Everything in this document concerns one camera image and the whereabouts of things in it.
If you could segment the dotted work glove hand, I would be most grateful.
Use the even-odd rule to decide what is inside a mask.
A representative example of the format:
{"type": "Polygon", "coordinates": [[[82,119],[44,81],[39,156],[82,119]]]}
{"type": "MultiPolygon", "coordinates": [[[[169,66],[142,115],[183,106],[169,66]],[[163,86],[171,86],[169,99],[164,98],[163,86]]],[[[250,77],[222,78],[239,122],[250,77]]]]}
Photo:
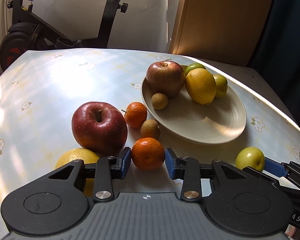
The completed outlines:
{"type": "Polygon", "coordinates": [[[292,225],[288,226],[285,234],[289,239],[300,240],[300,230],[292,225]]]}

